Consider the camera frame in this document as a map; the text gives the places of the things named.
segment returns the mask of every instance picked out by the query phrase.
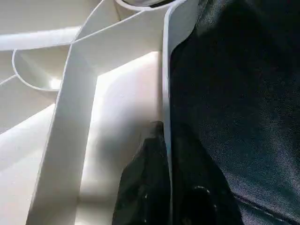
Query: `dark fabric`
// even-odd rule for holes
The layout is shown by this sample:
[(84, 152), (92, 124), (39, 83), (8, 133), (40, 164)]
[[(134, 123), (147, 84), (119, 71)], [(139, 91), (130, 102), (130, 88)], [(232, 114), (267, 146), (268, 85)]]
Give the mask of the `dark fabric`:
[(299, 28), (298, 0), (209, 0), (172, 53), (172, 140), (191, 128), (245, 224), (300, 223)]
[(124, 169), (112, 225), (166, 225), (170, 209), (170, 177), (162, 122)]

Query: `white shelf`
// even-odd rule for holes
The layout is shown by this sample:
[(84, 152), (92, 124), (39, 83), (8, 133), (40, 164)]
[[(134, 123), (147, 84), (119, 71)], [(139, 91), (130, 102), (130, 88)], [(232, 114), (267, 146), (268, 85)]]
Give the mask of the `white shelf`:
[[(6, 163), (15, 162), (0, 171), (6, 180), (0, 187), (16, 188), (0, 208), (7, 207), (19, 187), (26, 187), (24, 207), (12, 210), (4, 224), (25, 224), (32, 198), (27, 225), (108, 225), (122, 169), (149, 122), (164, 121), (170, 156), (169, 58), (193, 29), (198, 0), (176, 0), (157, 8), (134, 7), (121, 0), (98, 5), (96, 0), (75, 0), (74, 6), (72, 0), (65, 11), (74, 13), (70, 20), (80, 10), (79, 2), (91, 14), (68, 23), (78, 31), (67, 35), (69, 41), (72, 36), (69, 43), (53, 36), (52, 42), (37, 43), (34, 49), (27, 45), (14, 50), (17, 74), (12, 76), (8, 75), (12, 51), (0, 52), (7, 61), (3, 67), (7, 72), (0, 77), (0, 124), (4, 124), (0, 145), (6, 146), (2, 153)], [(68, 29), (66, 23), (45, 27)], [(34, 23), (28, 32), (40, 32), (39, 26)], [(16, 182), (17, 187), (10, 184), (22, 168), (24, 179)]]

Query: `white surface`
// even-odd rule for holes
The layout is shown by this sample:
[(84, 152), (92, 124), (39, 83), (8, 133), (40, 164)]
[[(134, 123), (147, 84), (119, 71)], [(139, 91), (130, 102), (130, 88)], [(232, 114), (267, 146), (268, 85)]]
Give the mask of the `white surface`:
[(161, 95), (159, 52), (97, 78), (75, 224), (111, 224), (122, 170), (143, 129), (161, 120)]
[(73, 40), (99, 0), (6, 0), (0, 7), (0, 50)]
[[(136, 11), (124, 16), (126, 14), (125, 12), (127, 12), (126, 9), (123, 6), (116, 7), (116, 5), (117, 3), (114, 2), (114, 0), (102, 0), (87, 17), (83, 27), (81, 29), (72, 29), (72, 34), (70, 33), (71, 30), (69, 28), (62, 29), (59, 32), (47, 30), (39, 31), (32, 35), (26, 34), (33, 42), (33, 45), (28, 45), (28, 42), (24, 41), (23, 34), (13, 35), (20, 38), (20, 40), (23, 40), (22, 45), (26, 45), (19, 46), (19, 44), (16, 44), (15, 42), (9, 42), (8, 44), (11, 44), (14, 48), (21, 48), (21, 50), (14, 50), (12, 58), (15, 74), (22, 82), (24, 82), (24, 84), (34, 89), (42, 91), (58, 91), (70, 47), (70, 44), (66, 45), (65, 43), (71, 43), (73, 40), (84, 38), (87, 35), (109, 27), (119, 22), (121, 19), (125, 19), (143, 9), (135, 7)], [(37, 33), (48, 35), (49, 41), (44, 42), (42, 37), (39, 37)], [(26, 49), (27, 46), (38, 48)]]
[(0, 84), (15, 73), (11, 65), (12, 51), (0, 52)]
[(56, 94), (44, 95), (16, 76), (0, 84), (0, 134), (51, 105)]
[(160, 50), (165, 12), (138, 13), (72, 44), (27, 224), (74, 223), (97, 77)]
[(51, 105), (0, 134), (1, 225), (26, 223), (53, 110)]

